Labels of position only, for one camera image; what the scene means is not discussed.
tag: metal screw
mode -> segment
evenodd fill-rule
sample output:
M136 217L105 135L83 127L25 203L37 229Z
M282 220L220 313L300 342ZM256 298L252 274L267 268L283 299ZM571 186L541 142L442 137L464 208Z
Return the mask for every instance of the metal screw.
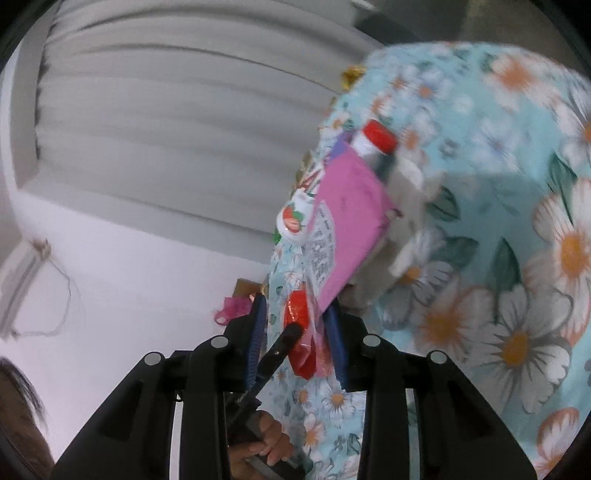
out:
M366 335L363 337L363 343L366 346L377 347L381 343L381 340L377 335Z
M144 357L144 363L149 366L158 365L161 360L162 360L162 355L160 355L159 353L156 353L156 352L151 352Z
M229 343L230 341L223 335L212 338L212 347L214 348L224 348Z
M447 355L443 352L440 352L439 350L431 352L429 358L431 359L431 362L433 362L434 364L443 365L445 362L447 362Z

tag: red bottle cap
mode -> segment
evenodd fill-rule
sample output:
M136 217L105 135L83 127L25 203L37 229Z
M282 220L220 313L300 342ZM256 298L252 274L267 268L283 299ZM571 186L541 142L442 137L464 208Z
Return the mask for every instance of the red bottle cap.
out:
M396 135L377 120L367 122L362 131L367 139L386 155L391 155L398 145Z

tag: human hand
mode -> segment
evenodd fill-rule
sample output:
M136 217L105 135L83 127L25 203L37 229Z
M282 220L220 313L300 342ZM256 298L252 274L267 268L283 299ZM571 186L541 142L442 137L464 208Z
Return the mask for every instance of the human hand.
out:
M272 466L279 460L287 460L294 453L290 438L282 433L281 423L266 411L260 411L258 415L262 441L241 443L228 448L230 469L235 480L265 480L265 477L246 462L247 458L268 454L267 465Z

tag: pink envelope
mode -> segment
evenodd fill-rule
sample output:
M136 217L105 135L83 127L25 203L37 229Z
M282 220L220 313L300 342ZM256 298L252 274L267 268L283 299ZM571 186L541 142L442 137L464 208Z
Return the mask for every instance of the pink envelope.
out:
M383 184L347 145L326 169L307 230L307 281L320 313L386 233L393 209Z

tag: light blue floral cloth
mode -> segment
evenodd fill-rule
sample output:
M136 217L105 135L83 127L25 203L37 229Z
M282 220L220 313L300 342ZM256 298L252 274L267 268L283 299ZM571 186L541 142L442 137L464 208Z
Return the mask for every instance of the light blue floral cloth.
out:
M402 350L445 350L542 478L591 410L591 85L490 44L393 46L366 66L320 126L314 161L344 129L378 118L397 133L397 156L444 182L405 249L407 271L364 320ZM303 271L301 248L281 240L270 342ZM343 392L334 376L305 381L286 362L263 400L302 448L310 479L356 477L363 394Z

